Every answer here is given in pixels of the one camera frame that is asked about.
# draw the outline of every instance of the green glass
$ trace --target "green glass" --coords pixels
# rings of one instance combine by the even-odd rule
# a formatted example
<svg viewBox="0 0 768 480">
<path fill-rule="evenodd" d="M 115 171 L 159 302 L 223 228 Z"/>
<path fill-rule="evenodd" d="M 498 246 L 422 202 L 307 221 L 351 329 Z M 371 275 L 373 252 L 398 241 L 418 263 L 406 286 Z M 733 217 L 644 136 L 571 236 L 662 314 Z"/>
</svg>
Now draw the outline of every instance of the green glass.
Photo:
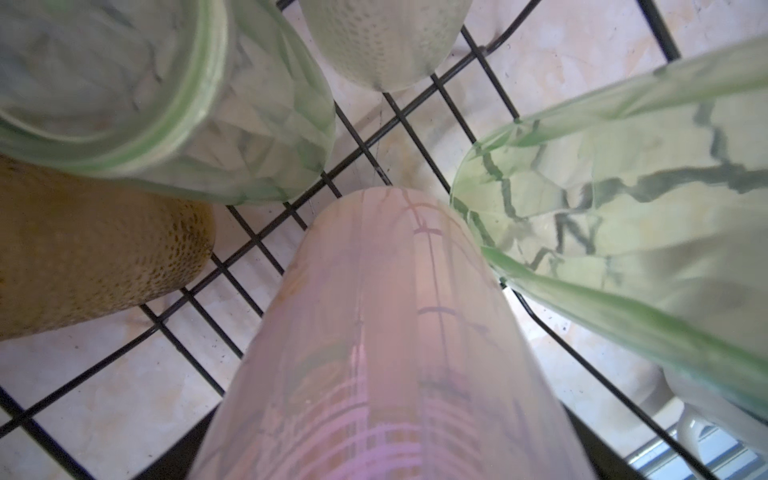
<svg viewBox="0 0 768 480">
<path fill-rule="evenodd" d="M 335 139 L 270 0 L 0 0 L 0 152 L 227 204 L 286 201 Z"/>
<path fill-rule="evenodd" d="M 515 288 L 768 415 L 768 38 L 507 125 L 454 180 Z"/>
</svg>

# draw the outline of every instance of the marbled surface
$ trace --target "marbled surface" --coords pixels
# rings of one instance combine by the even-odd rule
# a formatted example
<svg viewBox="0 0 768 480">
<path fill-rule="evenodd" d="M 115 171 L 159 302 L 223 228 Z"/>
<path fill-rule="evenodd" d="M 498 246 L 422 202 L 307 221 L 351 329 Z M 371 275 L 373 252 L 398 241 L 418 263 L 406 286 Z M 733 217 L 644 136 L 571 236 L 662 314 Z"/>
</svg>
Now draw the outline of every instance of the marbled surface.
<svg viewBox="0 0 768 480">
<path fill-rule="evenodd" d="M 657 0 L 683 56 L 695 55 L 768 31 L 768 2 L 764 0 Z M 466 25 L 483 45 L 498 36 L 521 11 L 522 0 L 475 0 Z M 310 51 L 317 50 L 303 21 L 298 2 L 285 11 Z M 459 37 L 437 73 L 445 73 L 469 48 Z M 488 63 L 521 114 L 583 94 L 595 88 L 649 71 L 663 64 L 645 20 L 632 0 L 544 0 Z M 382 95 L 350 84 L 322 58 L 321 68 L 339 106 L 363 139 L 393 118 Z M 429 79 L 396 92 L 400 108 L 431 84 Z M 509 122 L 511 115 L 477 61 L 446 86 L 475 136 L 481 137 Z M 450 182 L 470 142 L 448 105 L 434 94 L 409 116 L 409 123 Z M 356 148 L 356 142 L 337 119 L 337 141 L 328 169 Z M 402 125 L 371 148 L 395 185 L 427 191 L 447 200 L 445 191 L 423 160 Z M 336 185 L 343 194 L 380 185 L 364 156 L 340 174 Z M 331 201 L 324 187 L 299 209 L 307 222 Z M 258 231 L 283 207 L 238 207 Z M 217 207 L 217 244 L 224 259 L 250 238 L 224 207 Z M 303 237 L 299 224 L 286 220 L 264 239 L 278 263 L 287 267 Z M 214 265 L 209 262 L 206 271 Z M 230 271 L 266 309 L 280 275 L 254 248 Z M 157 314 L 178 299 L 179 293 L 155 300 Z M 223 276 L 197 294 L 197 299 L 236 345 L 245 350 L 260 319 Z M 626 455 L 653 434 L 611 394 L 530 320 L 514 297 L 511 305 L 533 346 L 557 396 L 619 453 Z M 540 317 L 641 405 L 660 378 L 659 369 L 565 319 L 535 307 Z M 192 307 L 179 309 L 167 323 L 170 331 L 224 388 L 232 379 L 237 357 Z M 95 365 L 142 332 L 152 322 L 132 309 L 54 332 L 0 343 L 0 386 L 22 407 L 34 405 L 77 375 Z M 216 392 L 161 333 L 83 382 L 36 415 L 39 422 L 70 454 L 97 478 L 130 478 L 149 465 L 219 401 Z M 680 405 L 671 402 L 655 415 L 663 425 L 677 420 Z M 0 422 L 8 417 L 0 413 Z M 21 429 L 0 439 L 0 477 L 67 478 L 61 468 Z"/>
</svg>

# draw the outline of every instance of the wire grid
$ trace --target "wire grid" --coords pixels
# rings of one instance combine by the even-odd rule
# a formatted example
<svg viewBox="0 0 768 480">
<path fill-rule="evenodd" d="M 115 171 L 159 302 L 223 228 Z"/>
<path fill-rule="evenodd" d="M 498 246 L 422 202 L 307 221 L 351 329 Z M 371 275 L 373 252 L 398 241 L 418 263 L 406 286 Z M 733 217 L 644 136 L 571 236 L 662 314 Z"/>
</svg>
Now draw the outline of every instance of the wire grid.
<svg viewBox="0 0 768 480">
<path fill-rule="evenodd" d="M 2 387 L 0 387 L 0 407 L 11 417 L 4 425 L 0 425 L 0 439 L 12 432 L 16 428 L 22 428 L 29 434 L 39 445 L 42 447 L 72 478 L 78 480 L 92 480 L 94 476 L 88 472 L 86 468 L 80 465 L 69 453 L 67 453 L 61 445 L 59 445 L 35 420 L 34 416 L 42 412 L 51 404 L 59 400 L 61 397 L 77 388 L 80 384 L 90 379 L 92 376 L 99 373 L 105 367 L 112 364 L 115 360 L 119 359 L 126 353 L 130 352 L 133 348 L 140 345 L 143 341 L 154 335 L 158 330 L 174 345 L 179 353 L 194 367 L 195 370 L 205 379 L 205 381 L 220 395 L 223 396 L 224 388 L 213 378 L 211 374 L 195 359 L 190 351 L 184 346 L 184 344 L 170 331 L 166 326 L 166 322 L 170 319 L 171 315 L 176 313 L 182 306 L 189 303 L 213 328 L 216 334 L 226 343 L 233 353 L 238 357 L 243 357 L 243 352 L 232 339 L 224 332 L 224 330 L 218 325 L 216 320 L 203 308 L 203 306 L 197 301 L 195 296 L 202 291 L 206 286 L 210 285 L 219 276 L 224 276 L 234 287 L 234 289 L 243 297 L 245 302 L 253 309 L 253 311 L 261 317 L 263 315 L 263 309 L 253 300 L 253 297 L 243 288 L 242 284 L 235 278 L 235 276 L 229 271 L 235 262 L 242 258 L 246 253 L 250 252 L 253 248 L 257 248 L 272 264 L 274 269 L 283 275 L 284 268 L 277 261 L 275 256 L 266 248 L 263 240 L 267 235 L 272 233 L 280 224 L 285 220 L 292 217 L 296 223 L 306 230 L 306 222 L 298 214 L 298 209 L 307 203 L 315 194 L 317 194 L 323 187 L 327 186 L 333 194 L 339 198 L 342 196 L 339 189 L 333 183 L 333 179 L 341 174 L 349 165 L 351 165 L 361 155 L 370 162 L 373 169 L 379 175 L 379 178 L 385 185 L 392 185 L 392 181 L 386 175 L 385 171 L 381 168 L 376 158 L 371 153 L 373 145 L 381 140 L 388 132 L 390 132 L 395 126 L 401 124 L 414 144 L 418 148 L 419 152 L 424 157 L 429 167 L 437 176 L 440 184 L 445 188 L 445 191 L 450 193 L 451 187 L 445 176 L 438 168 L 432 156 L 426 150 L 424 144 L 419 139 L 419 136 L 413 130 L 413 127 L 408 122 L 408 115 L 411 114 L 419 105 L 423 104 L 434 93 L 439 92 L 445 103 L 448 105 L 454 118 L 462 128 L 467 138 L 473 144 L 477 141 L 477 137 L 472 133 L 466 120 L 459 112 L 456 104 L 451 99 L 451 96 L 445 89 L 445 84 L 454 78 L 461 70 L 466 68 L 473 61 L 477 60 L 482 67 L 483 71 L 488 76 L 488 79 L 493 84 L 495 90 L 498 92 L 500 100 L 506 106 L 509 113 L 514 119 L 519 118 L 519 113 L 514 104 L 507 96 L 504 88 L 499 83 L 496 74 L 488 64 L 486 57 L 492 54 L 495 50 L 501 47 L 515 31 L 522 25 L 525 19 L 533 12 L 536 6 L 541 0 L 530 0 L 528 4 L 522 9 L 517 18 L 512 24 L 495 40 L 491 41 L 488 45 L 478 46 L 475 40 L 470 35 L 465 26 L 462 26 L 461 35 L 470 47 L 470 52 L 461 58 L 455 65 L 453 65 L 442 76 L 436 74 L 431 75 L 432 84 L 429 85 L 421 94 L 414 98 L 404 108 L 400 108 L 392 95 L 384 93 L 384 98 L 394 111 L 395 116 L 382 125 L 373 135 L 367 140 L 363 140 L 357 130 L 349 122 L 349 119 L 344 112 L 336 104 L 336 115 L 339 117 L 344 127 L 352 135 L 353 140 L 357 143 L 358 147 L 347 157 L 344 158 L 338 165 L 328 172 L 323 171 L 320 179 L 304 192 L 294 202 L 285 202 L 283 210 L 276 218 L 274 218 L 269 224 L 267 224 L 260 231 L 256 232 L 246 222 L 246 220 L 240 215 L 240 213 L 232 206 L 227 207 L 230 214 L 248 234 L 250 240 L 248 240 L 243 246 L 232 253 L 228 258 L 222 260 L 216 254 L 212 254 L 211 259 L 216 266 L 216 269 L 205 276 L 198 284 L 191 289 L 181 289 L 181 298 L 176 300 L 171 306 L 166 308 L 160 315 L 156 315 L 148 306 L 141 305 L 141 310 L 152 321 L 153 326 L 142 332 L 136 338 L 123 345 L 121 348 L 115 350 L 111 355 L 105 357 L 100 362 L 93 365 L 91 368 L 85 370 L 80 375 L 76 376 L 69 382 L 65 383 L 62 387 L 56 389 L 53 393 L 44 397 L 42 400 L 35 403 L 28 409 L 23 409 Z M 293 0 L 278 0 L 277 7 L 282 11 L 288 5 L 293 3 Z M 680 58 L 680 51 L 672 39 L 672 35 L 669 32 L 667 26 L 664 24 L 664 19 L 659 13 L 654 0 L 637 0 L 637 4 L 640 6 L 641 11 L 648 23 L 649 28 L 653 32 L 653 35 L 658 43 L 664 57 L 667 62 L 674 61 Z M 549 335 L 555 342 L 562 346 L 571 356 L 574 357 L 587 371 L 594 376 L 603 386 L 605 386 L 616 398 L 622 402 L 629 410 L 631 410 L 643 423 L 645 423 L 651 430 L 653 430 L 661 439 L 663 439 L 676 453 L 678 453 L 691 467 L 696 469 L 704 478 L 708 480 L 716 480 L 717 477 L 697 458 L 693 457 L 682 445 L 676 440 L 670 437 L 670 435 L 661 428 L 648 414 L 646 414 L 638 405 L 632 402 L 625 394 L 621 392 L 613 383 L 611 383 L 605 376 L 603 376 L 594 366 L 592 366 L 583 356 L 581 356 L 576 350 L 574 350 L 568 343 L 565 342 L 555 331 L 553 331 L 546 323 L 544 323 L 533 312 L 531 307 L 525 301 L 525 298 L 518 292 L 515 292 L 515 296 L 519 300 L 528 315 Z"/>
</svg>

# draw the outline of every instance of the black wire rack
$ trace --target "black wire rack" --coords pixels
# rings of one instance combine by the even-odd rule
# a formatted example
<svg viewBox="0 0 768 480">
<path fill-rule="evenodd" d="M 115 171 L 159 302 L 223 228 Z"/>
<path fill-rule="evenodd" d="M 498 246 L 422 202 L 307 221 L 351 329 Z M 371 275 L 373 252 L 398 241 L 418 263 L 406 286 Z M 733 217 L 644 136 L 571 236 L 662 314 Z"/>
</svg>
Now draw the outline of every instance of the black wire rack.
<svg viewBox="0 0 768 480">
<path fill-rule="evenodd" d="M 293 2 L 293 0 L 278 0 L 277 7 L 282 11 L 284 10 L 288 5 L 290 5 Z M 28 407 L 27 409 L 23 409 L 2 387 L 0 387 L 0 407 L 2 407 L 3 410 L 10 416 L 10 420 L 8 420 L 4 425 L 0 425 L 0 439 L 2 439 L 4 436 L 9 434 L 10 432 L 13 432 L 15 429 L 21 428 L 23 429 L 30 437 L 32 437 L 38 445 L 43 448 L 72 478 L 76 478 L 78 480 L 92 480 L 94 479 L 94 476 L 86 469 L 84 468 L 80 463 L 78 463 L 72 455 L 70 455 L 65 449 L 61 447 L 61 445 L 53 438 L 51 435 L 49 435 L 38 422 L 35 421 L 35 416 L 51 406 L 54 402 L 59 400 L 61 397 L 67 395 L 72 390 L 78 388 L 83 382 L 90 379 L 100 371 L 102 371 L 104 368 L 115 362 L 116 360 L 120 359 L 122 356 L 129 353 L 132 349 L 136 348 L 142 342 L 149 339 L 151 336 L 153 336 L 158 331 L 161 333 L 161 335 L 165 336 L 170 343 L 174 345 L 176 350 L 194 367 L 194 369 L 200 374 L 200 376 L 213 388 L 220 396 L 224 394 L 224 388 L 213 378 L 213 376 L 200 364 L 200 362 L 190 353 L 190 351 L 187 349 L 187 347 L 170 331 L 170 329 L 167 327 L 166 323 L 170 319 L 170 317 L 176 313 L 182 306 L 185 306 L 186 304 L 190 304 L 202 317 L 203 319 L 213 328 L 213 330 L 216 332 L 216 334 L 223 340 L 223 342 L 232 350 L 232 352 L 238 357 L 242 358 L 243 352 L 240 348 L 237 347 L 235 342 L 232 341 L 232 339 L 225 333 L 225 331 L 219 326 L 217 321 L 205 310 L 205 308 L 200 304 L 200 302 L 197 301 L 196 295 L 200 293 L 206 286 L 209 286 L 215 279 L 219 278 L 220 276 L 223 276 L 226 278 L 229 283 L 234 287 L 234 289 L 239 293 L 240 296 L 242 296 L 243 300 L 247 303 L 247 305 L 257 314 L 259 317 L 263 315 L 263 309 L 257 304 L 256 301 L 254 301 L 253 297 L 246 291 L 245 288 L 243 288 L 243 285 L 237 280 L 237 278 L 230 272 L 230 268 L 244 255 L 249 253 L 252 249 L 256 248 L 258 249 L 264 257 L 271 263 L 272 267 L 280 274 L 283 275 L 284 268 L 283 265 L 278 262 L 278 260 L 275 258 L 275 256 L 270 252 L 270 250 L 266 247 L 264 244 L 264 239 L 272 233 L 277 227 L 279 227 L 284 221 L 288 220 L 289 218 L 293 218 L 296 223 L 301 227 L 302 230 L 306 230 L 307 224 L 302 219 L 302 217 L 298 213 L 298 209 L 300 209 L 304 204 L 310 201 L 318 192 L 320 192 L 321 189 L 324 187 L 328 187 L 330 191 L 338 198 L 341 197 L 342 194 L 339 190 L 339 188 L 334 184 L 334 179 L 338 177 L 347 167 L 349 167 L 355 160 L 357 160 L 359 157 L 364 156 L 367 161 L 371 164 L 373 167 L 373 170 L 378 174 L 379 178 L 385 185 L 392 185 L 392 181 L 387 176 L 384 169 L 382 169 L 381 165 L 379 165 L 379 162 L 376 160 L 376 157 L 371 153 L 371 149 L 373 146 L 380 141 L 384 136 L 389 133 L 393 128 L 395 128 L 398 124 L 401 124 L 407 134 L 410 136 L 413 143 L 418 148 L 421 155 L 424 157 L 424 160 L 431 168 L 434 175 L 437 177 L 440 184 L 445 188 L 447 192 L 450 192 L 450 184 L 445 179 L 445 175 L 440 171 L 437 163 L 432 159 L 432 156 L 429 154 L 427 149 L 425 148 L 424 144 L 422 143 L 421 139 L 419 139 L 419 136 L 414 132 L 413 127 L 408 121 L 408 116 L 411 114 L 419 105 L 423 104 L 428 98 L 430 98 L 435 93 L 440 93 L 445 103 L 448 105 L 450 111 L 453 114 L 453 117 L 458 122 L 461 129 L 464 131 L 466 137 L 469 139 L 470 142 L 474 143 L 477 141 L 476 136 L 472 133 L 472 130 L 470 129 L 469 125 L 467 124 L 466 119 L 462 116 L 462 114 L 459 112 L 459 109 L 456 107 L 455 102 L 451 99 L 451 96 L 445 89 L 445 84 L 451 81 L 452 78 L 454 78 L 460 71 L 462 71 L 464 68 L 466 68 L 468 65 L 470 65 L 473 61 L 477 61 L 482 70 L 485 72 L 485 74 L 488 76 L 488 79 L 493 84 L 494 89 L 498 92 L 499 99 L 504 104 L 506 109 L 509 111 L 509 113 L 512 115 L 513 118 L 518 118 L 519 113 L 518 110 L 515 108 L 514 104 L 512 103 L 511 99 L 507 95 L 505 89 L 502 87 L 501 83 L 499 83 L 498 78 L 496 77 L 496 74 L 491 69 L 490 65 L 488 64 L 488 61 L 486 58 L 493 54 L 494 51 L 499 49 L 511 36 L 515 33 L 515 31 L 523 24 L 525 19 L 534 11 L 534 9 L 541 3 L 541 0 L 530 0 L 528 4 L 522 9 L 520 14 L 517 16 L 517 18 L 512 22 L 511 25 L 496 38 L 495 40 L 491 41 L 487 45 L 477 45 L 475 43 L 474 38 L 472 35 L 470 35 L 469 31 L 466 27 L 462 27 L 461 35 L 466 41 L 467 45 L 470 48 L 470 52 L 466 54 L 463 58 L 459 59 L 453 66 L 450 67 L 449 70 L 447 70 L 446 73 L 443 75 L 436 75 L 433 74 L 431 76 L 432 84 L 429 85 L 424 91 L 422 91 L 418 96 L 416 96 L 412 101 L 410 101 L 405 107 L 400 108 L 400 106 L 397 105 L 394 98 L 392 98 L 392 95 L 388 93 L 384 93 L 383 96 L 386 99 L 386 102 L 391 107 L 392 111 L 394 111 L 394 117 L 384 123 L 374 134 L 372 134 L 369 138 L 366 140 L 363 140 L 360 137 L 359 132 L 353 127 L 352 123 L 349 121 L 348 117 L 344 114 L 344 112 L 341 110 L 339 105 L 336 105 L 336 115 L 339 117 L 341 122 L 343 123 L 346 130 L 349 131 L 349 133 L 352 135 L 353 140 L 357 143 L 357 148 L 349 155 L 347 155 L 340 163 L 338 163 L 334 168 L 327 172 L 323 172 L 321 175 L 321 178 L 312 186 L 310 187 L 306 192 L 304 192 L 299 198 L 297 198 L 294 202 L 286 202 L 283 204 L 285 210 L 282 210 L 280 214 L 277 215 L 276 218 L 274 218 L 269 224 L 267 224 L 264 228 L 262 228 L 259 231 L 255 231 L 243 218 L 243 216 L 240 214 L 240 212 L 235 209 L 234 207 L 230 206 L 227 209 L 229 210 L 229 213 L 233 216 L 236 222 L 243 228 L 245 233 L 250 238 L 244 245 L 242 245 L 240 248 L 238 248 L 234 253 L 229 255 L 227 258 L 221 259 L 216 254 L 213 254 L 211 259 L 215 265 L 215 270 L 208 273 L 202 280 L 200 280 L 196 285 L 192 286 L 190 289 L 183 288 L 181 289 L 181 297 L 178 298 L 173 304 L 171 304 L 168 308 L 166 308 L 165 311 L 160 313 L 159 315 L 155 314 L 148 306 L 141 305 L 141 310 L 147 315 L 147 317 L 152 321 L 153 325 L 149 329 L 143 331 L 141 334 L 133 338 L 130 342 L 126 343 L 119 349 L 115 350 L 112 354 L 106 356 L 103 358 L 100 362 L 97 362 L 95 365 L 93 365 L 91 368 L 85 370 L 80 375 L 74 377 L 72 380 L 66 382 L 63 386 L 56 389 L 54 392 L 50 393 L 46 397 L 44 397 L 42 400 L 39 400 L 34 405 Z M 666 58 L 667 62 L 674 61 L 680 58 L 680 52 L 677 49 L 677 46 L 674 43 L 674 40 L 672 38 L 672 35 L 670 34 L 669 30 L 667 29 L 667 26 L 664 23 L 664 19 L 662 18 L 661 14 L 659 13 L 656 5 L 654 4 L 653 0 L 637 0 L 637 4 L 639 5 L 649 28 L 653 32 L 653 35 L 656 39 L 656 42 L 658 43 L 658 46 L 660 47 L 661 51 L 664 54 L 664 57 Z M 565 342 L 554 330 L 552 330 L 546 323 L 544 323 L 531 309 L 531 307 L 528 305 L 528 303 L 525 301 L 525 298 L 520 294 L 515 292 L 515 295 L 517 299 L 519 300 L 520 304 L 523 306 L 525 311 L 528 313 L 528 315 L 549 335 L 552 337 L 552 339 L 555 340 L 560 346 L 562 346 L 571 356 L 573 356 L 576 361 L 578 361 L 591 375 L 593 375 L 603 386 L 605 386 L 621 403 L 623 403 L 629 410 L 631 410 L 645 425 L 647 425 L 651 430 L 653 430 L 660 439 L 664 440 L 672 450 L 674 450 L 680 457 L 682 457 L 691 467 L 696 469 L 703 478 L 707 479 L 715 479 L 717 478 L 705 465 L 703 465 L 698 459 L 693 457 L 685 448 L 683 448 L 675 439 L 673 439 L 665 429 L 663 429 L 660 425 L 658 425 L 647 413 L 645 413 L 637 404 L 632 402 L 619 388 L 617 388 L 613 383 L 611 383 L 605 376 L 603 376 L 594 366 L 592 366 L 582 355 L 580 355 L 576 350 L 574 350 L 568 343 Z M 187 434 L 188 437 L 195 439 L 193 442 L 196 442 L 199 444 L 200 439 L 202 438 L 202 434 L 205 431 L 205 428 L 207 427 L 207 423 L 210 421 L 212 413 L 207 415 L 207 417 L 201 421 L 193 431 L 190 431 L 190 434 Z M 640 476 L 631 470 L 623 461 L 621 461 L 618 457 L 615 456 L 615 454 L 612 454 L 610 449 L 608 449 L 601 441 L 600 439 L 592 433 L 586 425 L 581 423 L 581 421 L 573 415 L 571 412 L 569 412 L 571 421 L 574 423 L 575 430 L 581 439 L 582 443 L 584 443 L 585 450 L 587 451 L 587 454 L 590 456 L 590 460 L 592 461 L 593 466 L 595 467 L 595 470 L 601 478 L 640 478 Z M 194 455 L 195 449 L 192 449 L 191 455 Z M 176 455 L 178 458 L 180 458 L 181 453 L 179 453 L 176 450 L 176 447 L 171 449 L 168 454 L 165 455 L 165 457 L 173 457 Z M 182 465 L 179 467 L 176 465 L 173 468 L 167 469 L 163 477 L 158 478 L 170 478 L 167 476 L 168 472 L 171 471 L 184 471 L 184 466 L 188 467 L 188 465 Z"/>
</svg>

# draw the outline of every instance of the glass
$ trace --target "glass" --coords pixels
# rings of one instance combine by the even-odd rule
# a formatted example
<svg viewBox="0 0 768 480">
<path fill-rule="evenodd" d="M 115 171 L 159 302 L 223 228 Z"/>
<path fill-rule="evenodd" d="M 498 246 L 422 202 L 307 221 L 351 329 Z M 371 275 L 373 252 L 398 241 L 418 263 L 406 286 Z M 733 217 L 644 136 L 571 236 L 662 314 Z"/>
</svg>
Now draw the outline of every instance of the glass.
<svg viewBox="0 0 768 480">
<path fill-rule="evenodd" d="M 454 477 L 594 478 L 466 225 L 359 190 L 308 229 L 188 478 Z"/>
<path fill-rule="evenodd" d="M 768 415 L 768 38 L 479 141 L 451 202 L 515 288 Z"/>
<path fill-rule="evenodd" d="M 0 151 L 227 204 L 286 201 L 334 141 L 330 89 L 268 0 L 0 0 Z"/>
<path fill-rule="evenodd" d="M 312 38 L 342 76 L 397 91 L 427 78 L 456 41 L 472 0 L 300 0 Z"/>
<path fill-rule="evenodd" d="M 74 177 L 0 154 L 0 340 L 178 290 L 216 238 L 209 204 Z"/>
</svg>

